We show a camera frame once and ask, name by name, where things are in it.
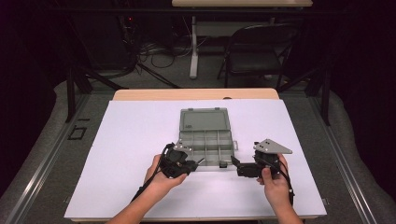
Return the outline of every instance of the gray plastic case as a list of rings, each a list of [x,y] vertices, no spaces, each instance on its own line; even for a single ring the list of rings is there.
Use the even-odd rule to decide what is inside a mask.
[[[192,149],[189,160],[205,158],[201,165],[227,166],[233,156],[233,138],[227,108],[182,109],[180,135]]]

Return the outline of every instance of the chair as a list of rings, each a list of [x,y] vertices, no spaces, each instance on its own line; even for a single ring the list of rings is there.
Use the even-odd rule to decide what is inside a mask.
[[[218,79],[225,64],[224,88],[228,87],[229,76],[278,75],[278,90],[291,46],[299,34],[298,27],[289,23],[252,25],[236,31],[226,47]]]

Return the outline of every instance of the hand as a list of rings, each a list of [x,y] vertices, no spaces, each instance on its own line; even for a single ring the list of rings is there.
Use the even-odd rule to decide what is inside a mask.
[[[157,167],[158,162],[160,162],[160,157],[161,157],[161,155],[156,155],[154,157],[151,166],[148,168],[148,171],[146,172],[145,183],[154,174],[155,168]],[[150,195],[150,197],[152,197],[152,199],[155,201],[155,203],[157,203],[172,188],[183,183],[183,181],[186,179],[186,177],[187,177],[187,175],[183,174],[183,175],[178,176],[177,178],[168,178],[162,172],[159,172],[158,174],[155,175],[154,179],[148,185],[146,190],[143,191],[143,193],[146,192],[147,195]]]
[[[280,165],[280,169],[283,173],[287,174],[288,163],[286,162],[285,157],[282,154],[278,154],[277,156],[286,166]],[[274,209],[279,206],[284,206],[285,204],[290,204],[289,185],[283,175],[276,175],[273,179],[270,168],[264,168],[262,169],[262,178],[257,179],[257,181],[261,185],[264,185],[265,196]]]

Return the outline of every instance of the desk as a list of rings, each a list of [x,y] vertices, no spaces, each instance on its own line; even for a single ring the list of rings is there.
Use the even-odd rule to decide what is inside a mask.
[[[172,0],[174,7],[311,7],[311,0]],[[192,17],[191,37],[192,37],[192,56],[190,78],[197,78],[198,69],[198,35],[230,36],[238,29],[253,25],[251,22],[240,23],[212,23],[203,22],[205,29],[197,30],[200,26],[195,16]]]
[[[232,100],[221,100],[224,97]],[[152,157],[178,139],[181,108],[226,107],[235,156],[252,161],[252,144],[272,138],[293,154],[285,155],[301,218],[325,216],[283,101],[273,89],[123,90],[109,103],[64,217],[108,220],[134,197]],[[235,170],[197,169],[145,216],[145,221],[249,220],[275,218],[262,186]]]

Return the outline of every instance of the person's left hand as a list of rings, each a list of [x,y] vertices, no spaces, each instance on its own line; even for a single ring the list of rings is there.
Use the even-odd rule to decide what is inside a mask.
[[[145,177],[146,181],[154,174],[155,168],[160,161],[161,155],[156,155],[152,161],[151,166],[148,168]],[[187,174],[178,176],[177,178],[168,178],[162,172],[159,172],[154,176],[154,179],[145,189],[144,193],[150,194],[150,197],[155,202],[160,201],[172,188],[180,185],[186,179]]]

